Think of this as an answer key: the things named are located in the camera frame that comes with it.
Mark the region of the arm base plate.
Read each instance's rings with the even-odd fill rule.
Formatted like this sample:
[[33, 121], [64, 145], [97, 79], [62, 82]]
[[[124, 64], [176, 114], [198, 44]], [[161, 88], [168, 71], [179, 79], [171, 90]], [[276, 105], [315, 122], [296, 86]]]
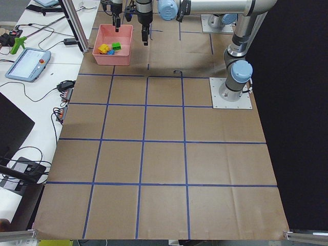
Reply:
[[237, 14], [202, 14], [201, 24], [203, 33], [233, 34], [233, 24], [237, 21]]
[[214, 109], [251, 110], [252, 103], [247, 85], [234, 92], [226, 87], [226, 78], [210, 77], [212, 105]]

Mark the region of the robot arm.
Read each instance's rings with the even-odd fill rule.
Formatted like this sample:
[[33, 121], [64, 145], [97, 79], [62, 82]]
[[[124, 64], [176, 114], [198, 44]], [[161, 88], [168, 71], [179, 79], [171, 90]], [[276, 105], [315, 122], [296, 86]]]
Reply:
[[[153, 21], [153, 3], [157, 6], [156, 13], [165, 20], [180, 20], [186, 16], [192, 1], [128, 1], [123, 6], [123, 1], [101, 1], [102, 9], [107, 11], [110, 7], [113, 26], [117, 32], [122, 21], [130, 22], [133, 16], [137, 16], [138, 22], [142, 25], [142, 32], [150, 31]], [[238, 17], [236, 13], [225, 14], [202, 14], [201, 25], [203, 33], [232, 34], [232, 25], [236, 23]]]
[[131, 1], [133, 75], [228, 77], [274, 1]]

